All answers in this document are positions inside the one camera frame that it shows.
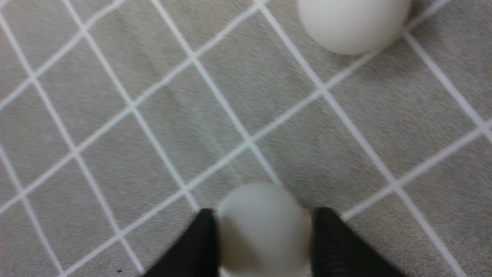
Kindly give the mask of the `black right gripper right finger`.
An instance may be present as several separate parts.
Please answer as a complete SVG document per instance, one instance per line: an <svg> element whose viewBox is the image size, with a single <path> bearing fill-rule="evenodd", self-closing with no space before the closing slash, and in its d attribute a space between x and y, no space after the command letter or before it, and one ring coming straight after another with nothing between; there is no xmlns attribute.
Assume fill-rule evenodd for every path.
<svg viewBox="0 0 492 277"><path fill-rule="evenodd" d="M330 207L317 207L313 211L311 273L313 277L406 276Z"/></svg>

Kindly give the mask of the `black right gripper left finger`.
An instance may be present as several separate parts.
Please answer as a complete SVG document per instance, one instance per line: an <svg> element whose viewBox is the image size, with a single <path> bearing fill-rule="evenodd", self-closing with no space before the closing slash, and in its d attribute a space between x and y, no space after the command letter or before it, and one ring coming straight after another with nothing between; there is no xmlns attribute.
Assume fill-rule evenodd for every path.
<svg viewBox="0 0 492 277"><path fill-rule="evenodd" d="M144 277L218 277L220 242L213 209L201 209Z"/></svg>

